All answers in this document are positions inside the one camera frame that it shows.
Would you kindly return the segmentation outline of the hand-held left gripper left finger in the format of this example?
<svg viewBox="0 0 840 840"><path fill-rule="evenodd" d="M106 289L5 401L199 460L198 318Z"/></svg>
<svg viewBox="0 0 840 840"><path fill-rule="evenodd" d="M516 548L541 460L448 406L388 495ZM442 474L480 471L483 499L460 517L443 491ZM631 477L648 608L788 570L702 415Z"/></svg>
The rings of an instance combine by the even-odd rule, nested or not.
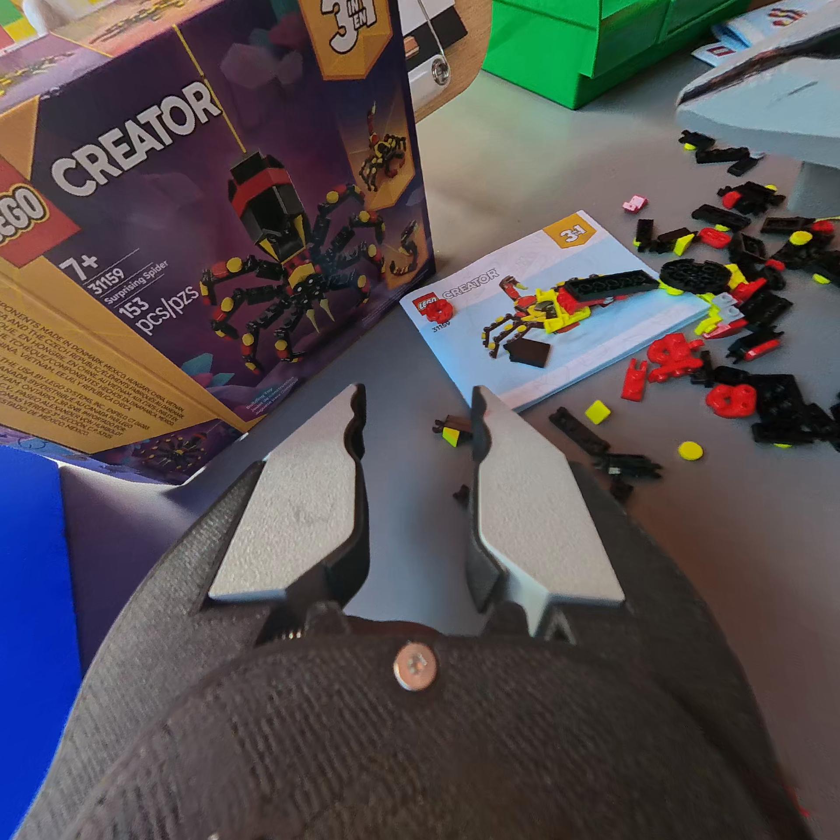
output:
<svg viewBox="0 0 840 840"><path fill-rule="evenodd" d="M344 388L265 458L208 591L212 602L348 605L370 572L366 391Z"/></svg>

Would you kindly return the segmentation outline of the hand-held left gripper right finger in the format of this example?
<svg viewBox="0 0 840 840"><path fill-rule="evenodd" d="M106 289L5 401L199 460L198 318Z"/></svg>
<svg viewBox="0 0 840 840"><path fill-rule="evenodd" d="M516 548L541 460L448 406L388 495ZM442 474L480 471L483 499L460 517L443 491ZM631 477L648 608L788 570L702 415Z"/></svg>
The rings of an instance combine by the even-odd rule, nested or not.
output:
<svg viewBox="0 0 840 840"><path fill-rule="evenodd" d="M625 593L565 454L483 385L473 389L470 422L465 573L477 611L517 604L536 637L555 606L622 607Z"/></svg>

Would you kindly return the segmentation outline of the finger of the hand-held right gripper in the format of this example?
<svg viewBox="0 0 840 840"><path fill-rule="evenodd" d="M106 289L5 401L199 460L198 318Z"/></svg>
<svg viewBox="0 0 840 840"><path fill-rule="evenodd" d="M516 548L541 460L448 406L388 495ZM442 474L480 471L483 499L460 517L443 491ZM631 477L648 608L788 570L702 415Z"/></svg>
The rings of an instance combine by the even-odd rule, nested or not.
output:
<svg viewBox="0 0 840 840"><path fill-rule="evenodd" d="M686 87L678 124L783 156L801 165L788 199L795 214L839 211L839 75L837 67L774 67L700 92Z"/></svg>
<svg viewBox="0 0 840 840"><path fill-rule="evenodd" d="M731 87L744 79L799 58L838 60L837 7L821 7L809 13L799 24L784 28L772 37L731 56L684 87L679 94L679 105L684 106L714 91Z"/></svg>

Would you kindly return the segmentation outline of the lego pieces pile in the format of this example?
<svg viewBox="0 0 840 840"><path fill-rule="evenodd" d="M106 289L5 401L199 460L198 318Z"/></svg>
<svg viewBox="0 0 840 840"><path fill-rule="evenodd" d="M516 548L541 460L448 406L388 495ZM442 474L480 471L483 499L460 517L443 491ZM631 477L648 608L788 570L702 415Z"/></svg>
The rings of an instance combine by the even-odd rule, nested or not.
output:
<svg viewBox="0 0 840 840"><path fill-rule="evenodd" d="M720 147L711 137L683 130L680 144L695 155L699 165L729 163L728 174L743 176L759 162L748 148ZM805 270L814 282L838 287L838 249L831 249L838 234L838 217L767 217L762 234L786 235L773 254L761 238L743 231L758 216L784 203L774 185L746 181L724 185L717 191L719 205L701 205L692 219L708 225L691 232L679 228L654 238L651 219L637 222L633 246L642 252L682 256L692 239L707 247L725 249L730 262L674 259L662 265L658 279L668 291L689 292L709 302L709 310L696 326L698 339L689 341L680 332L652 342L643 362L629 362L621 394L640 402L647 384L687 376L693 385L707 390L705 403L723 419L758 421L751 426L753 440L777 448L826 442L838 452L838 397L827 413L807 402L792 374L751 374L743 368L715 366L704 342L739 336L727 348L726 358L745 365L776 351L784 332L777 321L792 306L778 294L785 289L787 270ZM594 467L611 477L610 491L624 502L633 491L628 478L660 478L662 469L644 455L620 454L603 438L583 425L571 412L559 407L549 416L591 458Z"/></svg>

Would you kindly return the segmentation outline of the brown Lego plate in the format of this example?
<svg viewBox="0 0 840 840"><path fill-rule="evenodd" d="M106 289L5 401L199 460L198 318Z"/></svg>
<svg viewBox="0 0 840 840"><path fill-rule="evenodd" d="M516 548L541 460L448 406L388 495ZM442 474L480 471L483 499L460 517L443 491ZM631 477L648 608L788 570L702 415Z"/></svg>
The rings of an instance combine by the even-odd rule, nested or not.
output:
<svg viewBox="0 0 840 840"><path fill-rule="evenodd" d="M573 301L577 308L590 308L656 289L659 289L657 279L643 269L633 269L608 275L573 278L567 280L560 290L563 299Z"/></svg>

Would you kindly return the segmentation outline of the purple cardboard lego box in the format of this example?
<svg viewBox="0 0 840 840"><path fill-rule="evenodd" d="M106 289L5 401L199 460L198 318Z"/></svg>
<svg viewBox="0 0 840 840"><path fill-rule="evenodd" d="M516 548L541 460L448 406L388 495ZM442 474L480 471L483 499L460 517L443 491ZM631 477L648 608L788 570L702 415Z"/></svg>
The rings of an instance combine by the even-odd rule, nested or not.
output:
<svg viewBox="0 0 840 840"><path fill-rule="evenodd" d="M181 484L435 271L398 2L2 2L2 445Z"/></svg>

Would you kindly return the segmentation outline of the small instruction booklet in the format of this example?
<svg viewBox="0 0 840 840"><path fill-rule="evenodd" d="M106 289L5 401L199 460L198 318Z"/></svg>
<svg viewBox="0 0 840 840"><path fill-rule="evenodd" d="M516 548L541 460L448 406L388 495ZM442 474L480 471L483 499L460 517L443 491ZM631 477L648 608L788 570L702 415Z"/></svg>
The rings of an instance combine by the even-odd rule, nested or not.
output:
<svg viewBox="0 0 840 840"><path fill-rule="evenodd" d="M826 4L827 1L759 2L746 13L713 25L714 41L693 50L691 55L717 67L723 60L776 36Z"/></svg>

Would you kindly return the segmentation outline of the scorpion cover instruction booklet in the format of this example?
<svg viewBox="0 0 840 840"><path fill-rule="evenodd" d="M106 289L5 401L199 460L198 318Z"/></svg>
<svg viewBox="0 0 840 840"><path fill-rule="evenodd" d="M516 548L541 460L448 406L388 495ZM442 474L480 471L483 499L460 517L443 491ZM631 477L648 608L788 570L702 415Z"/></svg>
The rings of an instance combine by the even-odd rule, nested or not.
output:
<svg viewBox="0 0 840 840"><path fill-rule="evenodd" d="M590 308L560 290L573 278L627 270L645 270L659 289ZM436 299L454 308L447 323L424 314ZM520 410L702 320L709 302L667 290L654 269L579 210L405 296L402 308L466 402L484 385ZM505 345L519 338L551 346L545 368L509 361Z"/></svg>

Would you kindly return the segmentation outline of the green plastic bin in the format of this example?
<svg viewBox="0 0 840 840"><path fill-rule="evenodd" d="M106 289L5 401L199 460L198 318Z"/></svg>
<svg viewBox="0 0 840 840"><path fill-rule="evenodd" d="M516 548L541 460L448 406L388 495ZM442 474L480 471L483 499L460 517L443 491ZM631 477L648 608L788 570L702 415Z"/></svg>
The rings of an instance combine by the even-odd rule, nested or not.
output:
<svg viewBox="0 0 840 840"><path fill-rule="evenodd" d="M494 1L484 70L576 110L750 1Z"/></svg>

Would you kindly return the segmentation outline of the blue plastic bin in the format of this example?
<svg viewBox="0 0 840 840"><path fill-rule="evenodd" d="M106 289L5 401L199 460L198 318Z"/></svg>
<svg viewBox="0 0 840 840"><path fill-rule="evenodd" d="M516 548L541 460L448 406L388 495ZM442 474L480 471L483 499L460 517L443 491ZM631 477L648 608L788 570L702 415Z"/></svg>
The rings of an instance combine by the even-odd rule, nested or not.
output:
<svg viewBox="0 0 840 840"><path fill-rule="evenodd" d="M60 471L2 447L2 806L25 809L81 683Z"/></svg>

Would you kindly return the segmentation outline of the instruction sheet on wooden board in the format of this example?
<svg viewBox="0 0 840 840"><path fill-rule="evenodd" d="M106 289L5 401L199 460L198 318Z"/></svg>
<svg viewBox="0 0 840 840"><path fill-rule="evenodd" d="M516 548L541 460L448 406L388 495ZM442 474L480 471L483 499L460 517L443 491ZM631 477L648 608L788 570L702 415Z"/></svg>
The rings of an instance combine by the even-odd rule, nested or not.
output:
<svg viewBox="0 0 840 840"><path fill-rule="evenodd" d="M466 35L444 48L450 70L446 87L436 97L414 107L415 122L420 123L433 112L463 93L478 78L490 41L491 1L455 1L455 10L465 25Z"/></svg>

